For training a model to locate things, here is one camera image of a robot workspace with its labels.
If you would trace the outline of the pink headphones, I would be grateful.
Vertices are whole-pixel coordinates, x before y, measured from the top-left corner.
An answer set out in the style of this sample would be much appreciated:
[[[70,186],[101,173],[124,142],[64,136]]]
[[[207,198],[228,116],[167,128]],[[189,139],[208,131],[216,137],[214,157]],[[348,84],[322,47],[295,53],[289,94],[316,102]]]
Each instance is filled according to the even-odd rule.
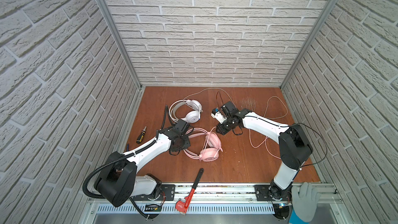
[[[193,128],[192,133],[189,134],[190,138],[196,138],[199,136],[205,136],[205,141],[200,153],[196,154],[188,149],[184,150],[184,153],[191,159],[199,160],[203,162],[212,162],[219,158],[219,153],[223,152],[221,140],[218,135],[213,131],[207,131],[202,128]]]

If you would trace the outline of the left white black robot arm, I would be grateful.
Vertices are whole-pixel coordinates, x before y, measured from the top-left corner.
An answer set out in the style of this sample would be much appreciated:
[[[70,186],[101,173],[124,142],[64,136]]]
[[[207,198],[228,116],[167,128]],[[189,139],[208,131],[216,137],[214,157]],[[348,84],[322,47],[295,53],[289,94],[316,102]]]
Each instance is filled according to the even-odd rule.
[[[191,126],[179,120],[168,128],[158,130],[155,137],[132,151],[113,152],[105,164],[95,169],[85,179],[84,186],[97,176],[94,194],[85,189],[90,198],[106,199],[114,207],[124,204],[129,198],[145,195],[155,200],[161,194],[161,181],[153,175],[137,176],[137,173],[151,160],[164,152],[177,152],[190,146]]]

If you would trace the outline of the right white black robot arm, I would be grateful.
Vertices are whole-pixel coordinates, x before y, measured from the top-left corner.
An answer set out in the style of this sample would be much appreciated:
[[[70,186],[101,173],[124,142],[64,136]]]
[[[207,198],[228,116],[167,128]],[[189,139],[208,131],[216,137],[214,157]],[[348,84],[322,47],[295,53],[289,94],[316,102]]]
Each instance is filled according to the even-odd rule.
[[[288,125],[272,121],[248,109],[238,110],[231,101],[220,109],[213,109],[211,116],[219,122],[216,127],[219,134],[225,135],[237,127],[247,128],[279,145],[282,163],[270,183],[268,197],[275,201],[285,198],[300,168],[313,153],[303,128],[299,124]]]

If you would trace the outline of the grey gloved hand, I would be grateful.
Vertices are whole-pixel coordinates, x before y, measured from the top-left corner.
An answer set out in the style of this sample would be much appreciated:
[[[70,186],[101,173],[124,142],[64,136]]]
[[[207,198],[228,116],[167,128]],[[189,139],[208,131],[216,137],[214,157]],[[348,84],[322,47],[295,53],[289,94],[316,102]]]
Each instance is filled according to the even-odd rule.
[[[292,213],[290,224],[309,224],[315,215],[317,204],[321,197],[317,188],[310,183],[303,183],[301,187],[292,187]]]

